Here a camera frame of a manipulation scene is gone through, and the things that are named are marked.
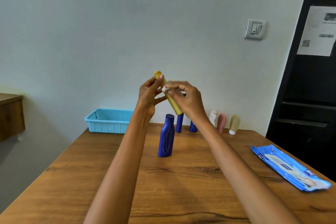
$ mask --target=plastic basket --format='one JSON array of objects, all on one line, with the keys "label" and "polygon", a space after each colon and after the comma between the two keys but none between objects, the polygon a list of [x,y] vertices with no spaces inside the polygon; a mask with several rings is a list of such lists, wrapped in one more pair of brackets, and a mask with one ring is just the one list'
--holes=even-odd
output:
[{"label": "plastic basket", "polygon": [[133,111],[116,109],[97,109],[91,112],[85,120],[90,132],[124,134]]}]

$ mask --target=blue packet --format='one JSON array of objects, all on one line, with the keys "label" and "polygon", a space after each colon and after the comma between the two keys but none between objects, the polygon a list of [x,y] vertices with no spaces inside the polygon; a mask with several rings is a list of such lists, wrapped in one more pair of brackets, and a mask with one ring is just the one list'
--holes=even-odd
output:
[{"label": "blue packet", "polygon": [[283,178],[299,190],[314,191],[329,189],[331,183],[318,178],[312,171],[299,162],[275,148],[274,145],[251,147],[252,151],[267,165],[271,166]]}]

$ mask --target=plastic bottle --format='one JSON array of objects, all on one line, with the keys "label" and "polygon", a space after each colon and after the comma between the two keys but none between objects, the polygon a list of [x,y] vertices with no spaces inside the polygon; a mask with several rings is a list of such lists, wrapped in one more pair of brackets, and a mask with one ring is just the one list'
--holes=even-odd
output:
[{"label": "plastic bottle", "polygon": [[218,122],[217,122],[217,129],[221,133],[223,133],[224,128],[226,125],[226,115],[224,113],[221,113],[218,115]]},{"label": "plastic bottle", "polygon": [[[156,72],[154,73],[154,76],[155,76],[155,78],[158,80],[158,79],[160,78],[160,75],[161,75],[161,74],[162,74],[162,73],[161,73],[160,71],[156,71]],[[166,79],[164,79],[164,81],[163,81],[163,85],[165,85],[165,84],[167,84]],[[167,99],[168,99],[168,101],[169,101],[171,107],[173,107],[175,113],[176,113],[177,115],[182,114],[183,112],[182,112],[181,108],[177,105],[177,103],[175,102],[175,100],[174,100],[169,94],[165,93],[165,95],[167,96]]]},{"label": "plastic bottle", "polygon": [[216,111],[211,111],[210,116],[209,116],[209,120],[214,127],[216,126],[216,123],[215,123],[216,117],[217,117],[217,112]]},{"label": "plastic bottle", "polygon": [[193,124],[192,121],[190,121],[189,132],[193,132],[193,133],[197,132],[197,128],[196,128],[196,126]]},{"label": "plastic bottle", "polygon": [[232,115],[231,121],[230,121],[230,130],[229,133],[231,135],[235,135],[236,131],[239,128],[239,123],[240,123],[240,117],[237,114]]},{"label": "plastic bottle", "polygon": [[174,118],[172,114],[166,114],[165,123],[161,129],[160,142],[159,142],[159,157],[169,157],[173,151],[174,143]]},{"label": "plastic bottle", "polygon": [[177,122],[176,122],[176,128],[175,128],[175,131],[177,133],[181,133],[181,131],[182,131],[183,117],[184,117],[184,113],[177,116]]}]

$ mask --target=pink bottle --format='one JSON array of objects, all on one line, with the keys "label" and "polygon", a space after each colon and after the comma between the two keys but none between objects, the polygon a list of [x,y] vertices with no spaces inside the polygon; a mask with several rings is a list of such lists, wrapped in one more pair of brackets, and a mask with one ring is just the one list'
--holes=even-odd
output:
[{"label": "pink bottle", "polygon": [[217,121],[217,129],[220,133],[223,133],[225,125],[226,125],[226,115],[224,113],[221,113],[218,116],[218,121]]}]

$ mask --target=light switch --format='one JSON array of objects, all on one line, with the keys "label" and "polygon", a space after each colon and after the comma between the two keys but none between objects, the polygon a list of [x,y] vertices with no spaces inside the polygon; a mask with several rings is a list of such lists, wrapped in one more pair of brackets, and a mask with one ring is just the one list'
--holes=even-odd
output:
[{"label": "light switch", "polygon": [[249,19],[245,32],[245,38],[261,40],[264,38],[266,30],[265,20]]}]

